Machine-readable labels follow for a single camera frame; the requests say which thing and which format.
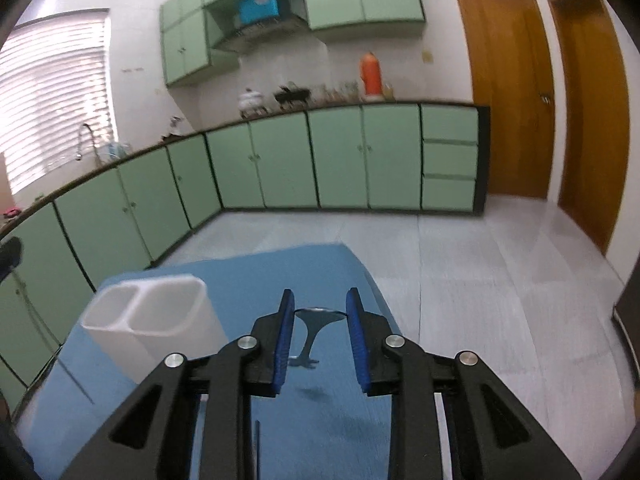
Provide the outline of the black chopstick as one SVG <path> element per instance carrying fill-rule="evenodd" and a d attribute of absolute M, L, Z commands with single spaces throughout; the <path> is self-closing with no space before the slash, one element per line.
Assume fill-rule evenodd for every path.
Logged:
<path fill-rule="evenodd" d="M 253 428 L 253 460 L 254 460 L 254 479 L 260 479 L 260 421 L 254 421 Z"/>

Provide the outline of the silver spoon decorated handle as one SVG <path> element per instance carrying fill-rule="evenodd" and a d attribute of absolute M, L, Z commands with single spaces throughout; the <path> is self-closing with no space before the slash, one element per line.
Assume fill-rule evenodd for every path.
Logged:
<path fill-rule="evenodd" d="M 343 321 L 347 318 L 344 312 L 318 307 L 297 309 L 295 315 L 305 324 L 307 335 L 297 356 L 288 358 L 290 367 L 303 367 L 306 370 L 314 370 L 319 364 L 318 360 L 311 357 L 311 349 L 319 333 L 328 325 Z"/>

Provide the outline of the chrome kitchen faucet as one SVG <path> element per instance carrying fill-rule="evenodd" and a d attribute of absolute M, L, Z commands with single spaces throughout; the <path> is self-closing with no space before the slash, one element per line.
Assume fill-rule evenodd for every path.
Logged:
<path fill-rule="evenodd" d="M 103 162 L 100 159 L 98 146 L 96 145 L 96 135 L 93 128 L 91 128 L 86 122 L 83 122 L 78 129 L 77 133 L 77 145 L 75 152 L 76 162 L 81 162 L 85 154 L 91 153 L 93 156 L 93 163 L 96 168 L 101 168 Z"/>

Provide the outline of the green kitchen cabinets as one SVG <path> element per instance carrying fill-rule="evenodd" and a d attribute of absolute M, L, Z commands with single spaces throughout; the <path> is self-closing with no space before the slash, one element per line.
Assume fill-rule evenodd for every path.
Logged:
<path fill-rule="evenodd" d="M 400 101 L 242 120 L 163 142 L 38 200 L 1 231 L 1 390 L 21 401 L 113 275 L 156 266 L 226 210 L 481 214 L 484 106 Z"/>
<path fill-rule="evenodd" d="M 213 49 L 241 28 L 240 0 L 166 0 L 160 6 L 160 48 L 167 87 L 192 86 L 236 70 L 242 54 Z M 322 39 L 354 27 L 382 35 L 419 35 L 422 0 L 279 0 L 280 14 L 296 14 Z"/>

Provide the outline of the green upper kitchen cabinets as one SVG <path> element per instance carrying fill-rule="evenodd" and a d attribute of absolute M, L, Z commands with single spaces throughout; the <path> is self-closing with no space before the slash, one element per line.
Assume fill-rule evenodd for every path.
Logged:
<path fill-rule="evenodd" d="M 242 54 L 213 49 L 241 28 L 240 0 L 166 0 L 160 6 L 160 48 L 167 87 L 192 86 L 236 70 Z M 296 14 L 322 39 L 354 27 L 382 35 L 419 35 L 422 0 L 279 0 L 280 14 Z"/>

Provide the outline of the red cloth on counter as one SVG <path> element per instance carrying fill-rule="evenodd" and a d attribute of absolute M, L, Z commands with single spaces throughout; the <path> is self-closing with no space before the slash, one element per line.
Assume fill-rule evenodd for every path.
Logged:
<path fill-rule="evenodd" d="M 21 208 L 14 206 L 3 211 L 2 217 L 5 218 L 6 220 L 12 220 L 14 218 L 17 218 L 21 213 L 22 213 Z"/>

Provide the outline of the white plastic utensil holder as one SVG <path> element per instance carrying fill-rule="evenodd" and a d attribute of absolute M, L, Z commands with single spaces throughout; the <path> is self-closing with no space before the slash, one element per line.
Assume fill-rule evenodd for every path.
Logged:
<path fill-rule="evenodd" d="M 80 325 L 136 384 L 171 353 L 193 360 L 229 342 L 205 282 L 192 274 L 108 286 L 93 297 Z"/>

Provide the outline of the white window blinds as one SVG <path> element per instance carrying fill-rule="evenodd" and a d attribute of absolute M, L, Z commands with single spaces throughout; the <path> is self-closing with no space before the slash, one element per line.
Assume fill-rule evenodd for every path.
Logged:
<path fill-rule="evenodd" d="M 1 48 L 1 153 L 17 193 L 75 160 L 79 126 L 98 151 L 118 139 L 106 9 L 65 12 L 15 27 Z"/>

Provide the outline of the blue table cloth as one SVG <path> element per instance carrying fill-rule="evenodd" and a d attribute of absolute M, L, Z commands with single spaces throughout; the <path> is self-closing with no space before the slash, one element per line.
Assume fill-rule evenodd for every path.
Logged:
<path fill-rule="evenodd" d="M 357 289 L 366 310 L 390 312 L 367 269 L 340 244 L 162 266 L 158 274 L 200 278 L 230 339 L 246 335 L 258 318 L 277 310 L 286 290 L 301 311 L 343 312 L 348 291 Z M 385 478 L 390 399 L 362 392 L 344 318 L 314 337 L 297 321 L 290 353 L 280 394 L 252 402 L 252 416 L 260 425 L 262 478 Z M 36 473 L 58 478 L 133 391 L 134 383 L 75 326 L 36 395 L 34 409 L 18 425 Z"/>

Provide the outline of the dark appliance at right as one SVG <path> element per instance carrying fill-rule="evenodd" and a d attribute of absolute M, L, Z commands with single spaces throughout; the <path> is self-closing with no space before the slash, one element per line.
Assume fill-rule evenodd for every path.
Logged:
<path fill-rule="evenodd" d="M 639 361 L 640 353 L 640 258 L 614 307 L 614 318 L 623 330 L 632 355 Z"/>

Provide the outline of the white cooking pot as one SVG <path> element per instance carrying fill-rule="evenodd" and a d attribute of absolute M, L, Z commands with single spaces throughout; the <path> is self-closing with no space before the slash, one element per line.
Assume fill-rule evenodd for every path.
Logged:
<path fill-rule="evenodd" d="M 238 109 L 242 118 L 258 115 L 266 110 L 262 92 L 246 88 L 238 99 Z"/>

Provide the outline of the black wok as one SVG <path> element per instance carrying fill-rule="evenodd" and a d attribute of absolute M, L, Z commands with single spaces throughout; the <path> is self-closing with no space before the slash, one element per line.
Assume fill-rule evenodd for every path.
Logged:
<path fill-rule="evenodd" d="M 278 103 L 280 110 L 298 110 L 309 105 L 311 91 L 309 88 L 299 88 L 297 86 L 281 86 L 273 93 L 273 97 Z"/>

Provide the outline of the wooden door right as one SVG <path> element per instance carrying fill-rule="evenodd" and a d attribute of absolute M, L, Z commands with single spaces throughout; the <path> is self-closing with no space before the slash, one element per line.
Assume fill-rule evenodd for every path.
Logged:
<path fill-rule="evenodd" d="M 603 0 L 549 0 L 562 56 L 566 141 L 559 205 L 606 252 L 624 194 L 629 94 Z"/>

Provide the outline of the wooden door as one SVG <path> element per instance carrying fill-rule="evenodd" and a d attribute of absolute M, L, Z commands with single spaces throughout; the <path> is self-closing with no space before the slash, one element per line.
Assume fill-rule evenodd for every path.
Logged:
<path fill-rule="evenodd" d="M 548 196 L 554 90 L 536 0 L 458 0 L 473 100 L 490 108 L 488 192 Z"/>
<path fill-rule="evenodd" d="M 606 252 L 624 194 L 629 94 L 603 0 L 549 0 L 562 56 L 566 141 L 559 205 Z"/>

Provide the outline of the orange thermos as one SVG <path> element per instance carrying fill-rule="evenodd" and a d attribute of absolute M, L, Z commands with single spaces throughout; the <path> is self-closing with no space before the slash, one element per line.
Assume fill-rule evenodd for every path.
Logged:
<path fill-rule="evenodd" d="M 380 62 L 368 52 L 360 58 L 360 78 L 363 84 L 363 99 L 367 101 L 383 99 L 383 83 Z"/>

